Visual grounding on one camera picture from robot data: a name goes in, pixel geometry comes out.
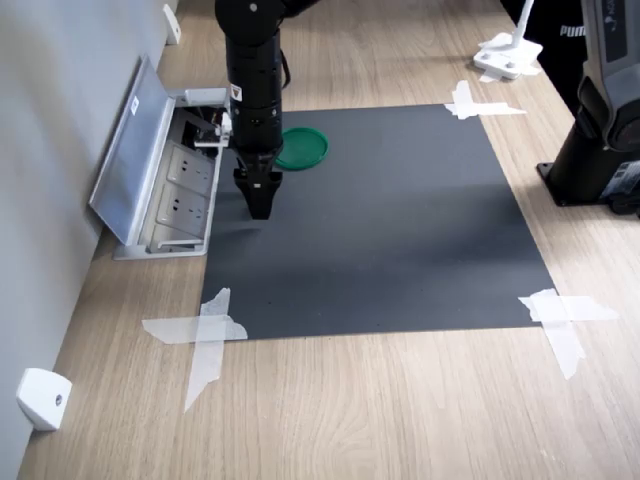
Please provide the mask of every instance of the green lid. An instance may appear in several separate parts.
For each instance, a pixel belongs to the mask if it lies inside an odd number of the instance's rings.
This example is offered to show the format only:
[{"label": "green lid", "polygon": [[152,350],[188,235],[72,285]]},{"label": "green lid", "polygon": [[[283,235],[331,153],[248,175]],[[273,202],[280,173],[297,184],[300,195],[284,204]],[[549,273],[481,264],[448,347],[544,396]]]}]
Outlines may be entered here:
[{"label": "green lid", "polygon": [[282,133],[284,147],[276,165],[286,170],[304,170],[320,163],[329,151],[329,141],[313,128],[290,128]]}]

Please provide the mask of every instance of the masking tape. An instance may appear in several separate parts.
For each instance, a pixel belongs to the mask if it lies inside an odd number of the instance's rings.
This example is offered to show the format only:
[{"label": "masking tape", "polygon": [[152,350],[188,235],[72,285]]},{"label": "masking tape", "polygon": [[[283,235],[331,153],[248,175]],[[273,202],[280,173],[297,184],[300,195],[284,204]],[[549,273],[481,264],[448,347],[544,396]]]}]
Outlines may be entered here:
[{"label": "masking tape", "polygon": [[559,296],[555,289],[519,298],[531,320],[540,322],[565,379],[575,375],[578,362],[586,358],[572,322],[617,320],[618,313],[591,297]]},{"label": "masking tape", "polygon": [[143,328],[167,345],[194,343],[184,411],[206,386],[220,378],[225,340],[246,340],[247,331],[227,315],[231,290],[223,288],[200,306],[199,317],[143,320]]},{"label": "masking tape", "polygon": [[454,116],[460,120],[477,115],[522,115],[527,113],[524,110],[512,108],[504,102],[501,103],[475,103],[471,96],[469,82],[461,80],[456,85],[456,89],[451,92],[453,103],[445,105]]}]

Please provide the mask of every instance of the wooden table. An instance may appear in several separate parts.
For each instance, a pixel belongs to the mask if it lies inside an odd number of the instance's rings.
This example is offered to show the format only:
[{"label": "wooden table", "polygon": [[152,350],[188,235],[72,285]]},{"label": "wooden table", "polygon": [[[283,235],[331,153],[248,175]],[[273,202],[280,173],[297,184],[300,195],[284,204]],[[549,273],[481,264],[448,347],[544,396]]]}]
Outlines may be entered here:
[{"label": "wooden table", "polygon": [[[226,85],[213,1],[179,17],[165,85]],[[482,84],[468,67],[511,28],[497,0],[325,0],[283,25],[284,107],[444,103],[467,79],[476,101],[525,109],[482,121],[558,290],[623,316],[577,325],[571,380],[539,328],[248,341],[183,414],[193,346],[140,320],[195,314],[205,260],[114,262],[105,235],[55,368],[74,384],[62,429],[33,436],[21,478],[638,478],[640,223],[551,202],[534,166],[569,112],[545,75]]]}]

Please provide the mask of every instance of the black mat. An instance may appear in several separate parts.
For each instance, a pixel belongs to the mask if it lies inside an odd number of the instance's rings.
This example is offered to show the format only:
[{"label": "black mat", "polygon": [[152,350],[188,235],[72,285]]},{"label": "black mat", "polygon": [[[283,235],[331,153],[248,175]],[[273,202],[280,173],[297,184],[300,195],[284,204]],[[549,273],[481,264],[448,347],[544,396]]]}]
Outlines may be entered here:
[{"label": "black mat", "polygon": [[202,301],[250,339],[532,326],[553,282],[478,118],[441,105],[294,112],[327,158],[250,219],[223,160]]}]

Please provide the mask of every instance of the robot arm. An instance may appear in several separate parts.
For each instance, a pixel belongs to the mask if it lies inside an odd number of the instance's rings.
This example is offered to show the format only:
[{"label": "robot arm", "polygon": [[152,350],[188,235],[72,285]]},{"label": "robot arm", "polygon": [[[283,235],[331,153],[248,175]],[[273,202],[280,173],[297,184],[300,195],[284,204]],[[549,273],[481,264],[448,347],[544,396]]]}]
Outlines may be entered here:
[{"label": "robot arm", "polygon": [[640,3],[582,0],[588,60],[578,96],[609,148],[640,148]]},{"label": "robot arm", "polygon": [[226,36],[231,82],[234,181],[251,216],[268,219],[282,173],[272,171],[282,150],[282,52],[279,26],[318,0],[216,0]]},{"label": "robot arm", "polygon": [[631,212],[640,207],[637,169],[629,168],[640,151],[640,2],[582,0],[582,9],[581,107],[555,163],[538,170],[560,206],[609,203]]}]

